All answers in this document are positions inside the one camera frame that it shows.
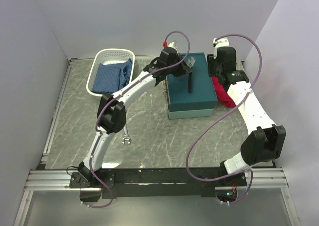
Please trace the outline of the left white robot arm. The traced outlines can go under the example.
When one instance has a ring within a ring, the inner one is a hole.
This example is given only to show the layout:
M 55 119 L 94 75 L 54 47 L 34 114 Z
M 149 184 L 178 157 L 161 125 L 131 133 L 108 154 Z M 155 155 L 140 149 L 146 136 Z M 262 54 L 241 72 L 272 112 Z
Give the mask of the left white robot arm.
M 97 185 L 98 172 L 102 168 L 103 158 L 113 137 L 126 125 L 127 108 L 149 89 L 156 87 L 167 76 L 180 77 L 192 72 L 187 64 L 188 53 L 182 55 L 174 47 L 167 46 L 159 57 L 154 58 L 142 72 L 123 89 L 101 97 L 96 135 L 89 153 L 78 166 L 81 181 L 88 187 Z

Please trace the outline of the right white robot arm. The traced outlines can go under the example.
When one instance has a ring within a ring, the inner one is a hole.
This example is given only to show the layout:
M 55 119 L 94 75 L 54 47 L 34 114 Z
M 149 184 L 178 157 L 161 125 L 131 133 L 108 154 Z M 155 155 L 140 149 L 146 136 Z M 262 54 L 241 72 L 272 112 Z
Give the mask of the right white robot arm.
M 237 70 L 236 50 L 230 46 L 216 47 L 207 56 L 208 72 L 234 101 L 247 127 L 248 137 L 241 144 L 240 152 L 221 163 L 218 179 L 230 185 L 236 179 L 235 172 L 260 162 L 279 158 L 286 130 L 277 126 L 266 114 L 251 89 L 251 83 L 243 70 Z

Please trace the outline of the black adjustable wrench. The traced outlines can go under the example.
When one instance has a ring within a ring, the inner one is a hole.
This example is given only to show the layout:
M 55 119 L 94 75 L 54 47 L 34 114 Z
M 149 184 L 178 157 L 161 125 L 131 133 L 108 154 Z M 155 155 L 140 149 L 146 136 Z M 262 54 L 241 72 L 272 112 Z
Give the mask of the black adjustable wrench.
M 189 67 L 189 71 L 188 71 L 188 92 L 192 93 L 192 88 L 193 88 L 193 83 L 192 83 L 192 73 L 193 73 L 193 68 L 195 65 L 195 58 L 191 57 L 188 59 L 187 61 L 187 66 Z

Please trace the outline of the teal storage box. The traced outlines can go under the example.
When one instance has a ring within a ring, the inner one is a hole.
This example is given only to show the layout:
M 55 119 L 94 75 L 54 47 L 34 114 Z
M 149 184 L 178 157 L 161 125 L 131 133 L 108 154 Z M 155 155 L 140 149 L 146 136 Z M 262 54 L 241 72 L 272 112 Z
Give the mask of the teal storage box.
M 195 63 L 191 76 L 191 92 L 188 91 L 189 75 L 166 78 L 166 95 L 168 118 L 183 119 L 208 117 L 213 113 L 218 99 L 212 79 L 208 74 L 207 61 L 204 53 L 191 53 L 187 60 L 194 58 Z

